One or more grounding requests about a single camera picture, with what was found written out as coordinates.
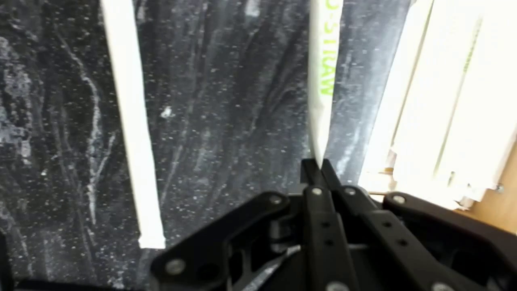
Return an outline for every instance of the bolt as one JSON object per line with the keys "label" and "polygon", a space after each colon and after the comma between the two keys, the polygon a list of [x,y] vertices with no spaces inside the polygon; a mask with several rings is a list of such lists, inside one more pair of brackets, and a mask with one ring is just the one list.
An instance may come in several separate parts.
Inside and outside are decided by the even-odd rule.
{"label": "bolt", "polygon": [[315,194],[315,196],[322,196],[322,194],[323,194],[323,191],[322,191],[320,188],[312,188],[312,194]]}
{"label": "bolt", "polygon": [[454,291],[449,285],[444,285],[441,282],[436,282],[432,288],[432,291]]}
{"label": "bolt", "polygon": [[327,291],[349,291],[349,288],[341,282],[331,282],[327,285]]}
{"label": "bolt", "polygon": [[504,193],[504,185],[498,185],[496,193],[503,194]]}
{"label": "bolt", "polygon": [[272,203],[272,204],[281,204],[281,198],[280,198],[280,196],[272,196],[272,198],[270,198],[270,203]]}
{"label": "bolt", "polygon": [[184,272],[184,267],[186,267],[184,261],[175,259],[165,266],[165,270],[170,275],[180,275]]}
{"label": "bolt", "polygon": [[393,196],[393,201],[398,204],[406,204],[406,198],[402,198],[402,196]]}
{"label": "bolt", "polygon": [[344,193],[349,196],[356,196],[356,190],[354,188],[344,188]]}

